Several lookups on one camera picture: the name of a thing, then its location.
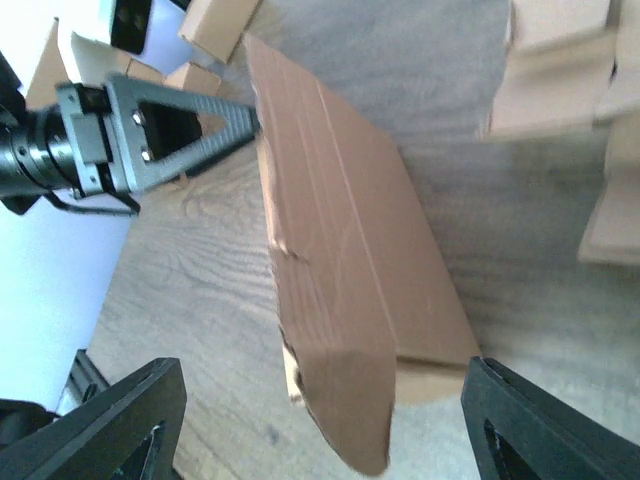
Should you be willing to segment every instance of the screw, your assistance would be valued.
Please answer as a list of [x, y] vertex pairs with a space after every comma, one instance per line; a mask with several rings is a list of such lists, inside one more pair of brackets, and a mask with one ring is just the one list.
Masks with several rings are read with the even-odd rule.
[[147, 123], [143, 113], [140, 110], [136, 110], [135, 112], [133, 112], [133, 123], [135, 123], [139, 127], [144, 127], [145, 123]]
[[153, 152], [151, 150], [149, 150], [148, 148], [143, 148], [142, 149], [142, 159], [145, 162], [153, 161]]

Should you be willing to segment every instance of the wooden table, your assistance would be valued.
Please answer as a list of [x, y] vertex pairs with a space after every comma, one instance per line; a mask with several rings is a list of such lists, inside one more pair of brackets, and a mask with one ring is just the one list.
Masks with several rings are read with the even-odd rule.
[[[640, 442], [640, 271], [580, 265], [606, 132], [479, 145], [506, 1], [266, 0], [251, 31], [398, 141], [484, 352]], [[244, 52], [225, 94], [252, 101]], [[89, 349], [182, 360], [188, 479], [359, 478], [289, 406], [253, 146], [144, 198]], [[400, 408], [389, 478], [478, 478], [456, 398]]]

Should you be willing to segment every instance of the white wall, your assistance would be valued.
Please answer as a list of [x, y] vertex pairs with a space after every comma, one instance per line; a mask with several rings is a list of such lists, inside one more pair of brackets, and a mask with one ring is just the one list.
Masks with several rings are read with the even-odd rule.
[[[0, 50], [25, 85], [60, 13], [52, 0], [2, 7]], [[156, 0], [143, 58], [165, 73], [191, 55], [176, 36], [182, 16]], [[0, 206], [0, 398], [55, 410], [76, 350], [89, 344], [129, 225], [59, 212], [42, 200], [24, 217]]]

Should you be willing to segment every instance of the gray wood grain surface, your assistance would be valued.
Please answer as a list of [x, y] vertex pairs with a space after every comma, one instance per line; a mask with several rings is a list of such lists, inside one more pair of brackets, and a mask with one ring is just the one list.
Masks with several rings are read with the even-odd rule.
[[[640, 442], [640, 271], [581, 265], [606, 131], [481, 145], [506, 0], [266, 0], [251, 31], [399, 143], [484, 352]], [[244, 52], [224, 93], [252, 101]], [[284, 386], [249, 146], [144, 198], [90, 355], [114, 382], [182, 360], [188, 479], [357, 478]], [[459, 400], [398, 408], [387, 478], [476, 479]]]

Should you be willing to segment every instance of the bolt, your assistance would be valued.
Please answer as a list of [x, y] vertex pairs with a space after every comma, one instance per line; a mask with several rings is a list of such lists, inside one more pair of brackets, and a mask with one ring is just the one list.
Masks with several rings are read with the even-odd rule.
[[153, 152], [151, 150], [149, 150], [148, 148], [143, 148], [142, 149], [142, 159], [145, 162], [153, 161]]
[[135, 112], [133, 112], [133, 123], [135, 123], [139, 127], [144, 127], [145, 123], [147, 123], [143, 113], [140, 110], [136, 110]]

